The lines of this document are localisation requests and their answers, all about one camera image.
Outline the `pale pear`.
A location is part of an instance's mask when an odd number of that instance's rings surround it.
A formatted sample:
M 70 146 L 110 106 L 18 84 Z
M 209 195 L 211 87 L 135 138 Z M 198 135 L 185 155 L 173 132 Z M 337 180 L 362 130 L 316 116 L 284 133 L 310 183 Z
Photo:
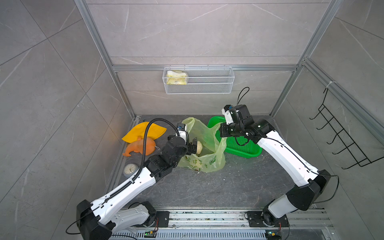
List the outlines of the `pale pear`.
M 200 155 L 201 152 L 203 150 L 203 145 L 200 141 L 197 141 L 197 151 L 196 151 L 196 155 Z

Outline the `yellow-green plastic bag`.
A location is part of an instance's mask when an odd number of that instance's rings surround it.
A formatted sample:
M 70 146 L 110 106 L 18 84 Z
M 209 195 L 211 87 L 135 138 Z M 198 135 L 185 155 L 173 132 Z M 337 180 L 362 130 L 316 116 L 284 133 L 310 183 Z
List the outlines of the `yellow-green plastic bag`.
M 182 121 L 186 125 L 190 139 L 197 138 L 203 145 L 200 155 L 185 155 L 178 166 L 204 173 L 216 172 L 224 168 L 226 164 L 225 150 L 226 138 L 219 142 L 215 136 L 221 124 L 208 128 L 203 122 L 196 118 L 186 118 Z

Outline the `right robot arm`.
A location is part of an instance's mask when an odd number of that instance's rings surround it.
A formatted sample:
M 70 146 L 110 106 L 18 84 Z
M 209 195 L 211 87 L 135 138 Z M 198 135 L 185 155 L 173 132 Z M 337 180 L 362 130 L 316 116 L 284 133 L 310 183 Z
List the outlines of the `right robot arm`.
M 289 174 L 295 186 L 264 207 L 262 217 L 266 226 L 276 225 L 284 215 L 296 210 L 306 211 L 323 193 L 331 175 L 319 171 L 297 154 L 266 120 L 254 122 L 222 123 L 222 138 L 244 137 L 267 151 Z

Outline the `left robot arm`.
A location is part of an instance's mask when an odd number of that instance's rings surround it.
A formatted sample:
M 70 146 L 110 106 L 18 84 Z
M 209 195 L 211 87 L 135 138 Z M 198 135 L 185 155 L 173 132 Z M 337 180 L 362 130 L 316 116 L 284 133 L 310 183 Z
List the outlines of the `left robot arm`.
M 189 144 L 178 136 L 171 136 L 158 155 L 150 156 L 142 170 L 117 188 L 92 202 L 84 200 L 77 206 L 76 225 L 85 240 L 108 240 L 113 234 L 136 226 L 150 226 L 157 211 L 149 202 L 126 209 L 125 205 L 138 194 L 153 186 L 172 172 L 182 157 L 202 150 L 197 140 Z

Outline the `green plastic basket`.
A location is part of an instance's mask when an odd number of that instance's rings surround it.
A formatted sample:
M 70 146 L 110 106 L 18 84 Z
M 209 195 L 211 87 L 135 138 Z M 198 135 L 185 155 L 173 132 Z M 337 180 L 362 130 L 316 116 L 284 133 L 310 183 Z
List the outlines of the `green plastic basket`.
M 208 128 L 212 128 L 215 125 L 221 123 L 226 123 L 225 118 L 220 116 L 214 116 L 210 118 L 207 126 Z M 219 130 L 216 132 L 215 136 L 220 142 L 222 138 L 220 137 Z M 226 141 L 227 147 L 225 152 L 246 159 L 258 157 L 262 153 L 262 148 L 260 146 L 253 143 L 252 141 L 249 141 L 249 143 L 247 143 L 247 139 L 244 137 L 238 137 L 237 141 L 238 142 L 236 142 L 234 137 L 228 137 Z

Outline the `yellow bucket hat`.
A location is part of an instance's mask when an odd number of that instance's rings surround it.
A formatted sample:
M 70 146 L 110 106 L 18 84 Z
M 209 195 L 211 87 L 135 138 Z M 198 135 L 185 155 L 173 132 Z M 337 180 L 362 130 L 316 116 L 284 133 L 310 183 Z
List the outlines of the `yellow bucket hat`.
M 137 141 L 139 138 L 142 139 L 145 135 L 145 131 L 148 124 L 149 122 L 143 122 L 136 125 L 122 138 L 122 140 L 130 144 Z M 152 124 L 149 128 L 147 137 L 151 138 L 152 140 L 156 140 L 160 138 L 162 135 L 164 135 L 166 131 L 167 131 L 166 128 L 161 127 L 157 124 Z

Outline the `orange plush toy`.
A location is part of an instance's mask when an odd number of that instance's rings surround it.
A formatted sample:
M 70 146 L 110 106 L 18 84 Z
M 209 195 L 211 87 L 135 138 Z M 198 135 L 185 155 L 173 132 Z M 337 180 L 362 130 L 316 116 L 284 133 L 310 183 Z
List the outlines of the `orange plush toy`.
M 138 139 L 135 142 L 128 144 L 125 152 L 123 153 L 123 156 L 130 157 L 131 152 L 143 154 L 143 149 L 144 149 L 143 143 L 144 143 L 143 138 L 141 136 L 138 136 Z M 155 150 L 156 150 L 155 141 L 151 138 L 147 138 L 145 155 L 148 156 L 152 154 Z

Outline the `yellow packet in basket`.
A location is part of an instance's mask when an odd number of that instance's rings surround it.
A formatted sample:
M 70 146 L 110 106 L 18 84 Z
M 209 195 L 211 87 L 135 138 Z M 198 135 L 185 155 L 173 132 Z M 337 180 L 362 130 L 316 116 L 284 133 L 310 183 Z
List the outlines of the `yellow packet in basket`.
M 183 71 L 167 71 L 166 84 L 167 85 L 187 85 L 188 74 Z

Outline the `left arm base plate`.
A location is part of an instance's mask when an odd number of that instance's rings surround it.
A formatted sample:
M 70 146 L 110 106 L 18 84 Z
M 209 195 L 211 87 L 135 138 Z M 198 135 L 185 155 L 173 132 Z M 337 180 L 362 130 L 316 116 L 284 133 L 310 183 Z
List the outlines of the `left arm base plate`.
M 149 218 L 141 225 L 141 227 L 167 228 L 169 226 L 169 220 L 169 211 L 157 211 L 155 215 L 150 215 Z

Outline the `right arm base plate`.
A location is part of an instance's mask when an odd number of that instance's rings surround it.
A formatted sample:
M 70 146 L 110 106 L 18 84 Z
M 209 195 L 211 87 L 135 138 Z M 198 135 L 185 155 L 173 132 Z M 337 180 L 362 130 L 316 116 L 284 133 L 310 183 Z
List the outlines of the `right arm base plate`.
M 272 215 L 265 214 L 263 211 L 247 211 L 244 214 L 245 219 L 248 221 L 249 226 L 252 228 L 256 227 L 289 227 L 289 221 L 286 215 L 277 219 Z

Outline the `metal mounting rail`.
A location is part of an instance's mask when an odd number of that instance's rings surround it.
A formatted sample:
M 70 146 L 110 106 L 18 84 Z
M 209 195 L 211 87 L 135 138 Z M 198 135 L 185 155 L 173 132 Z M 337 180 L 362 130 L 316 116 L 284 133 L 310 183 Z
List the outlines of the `metal mounting rail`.
M 169 211 L 167 228 L 134 227 L 119 231 L 112 240 L 337 240 L 323 209 L 286 214 L 289 227 L 249 226 L 244 214 L 256 209 L 159 209 Z

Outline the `black wall hook rack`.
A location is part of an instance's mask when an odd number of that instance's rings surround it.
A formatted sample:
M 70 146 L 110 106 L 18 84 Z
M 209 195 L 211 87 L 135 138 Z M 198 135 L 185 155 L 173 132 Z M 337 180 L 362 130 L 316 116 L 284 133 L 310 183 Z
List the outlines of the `black wall hook rack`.
M 333 156 L 340 155 L 341 153 L 347 152 L 351 156 L 350 159 L 353 161 L 347 167 L 342 167 L 343 170 L 351 169 L 352 167 L 358 166 L 360 168 L 371 165 L 375 162 L 383 160 L 384 157 L 379 157 L 377 159 L 371 160 L 368 155 L 362 150 L 358 143 L 351 136 L 350 132 L 347 131 L 341 122 L 335 117 L 335 115 L 330 111 L 330 109 L 325 105 L 326 98 L 328 95 L 328 88 L 325 88 L 323 91 L 323 100 L 320 106 L 317 109 L 317 114 L 309 118 L 314 121 L 321 118 L 325 121 L 324 125 L 320 128 L 316 128 L 318 131 L 323 130 L 324 128 L 330 128 L 333 133 L 333 139 L 327 145 L 332 145 L 336 140 L 342 144 L 341 148 L 336 152 L 332 152 Z

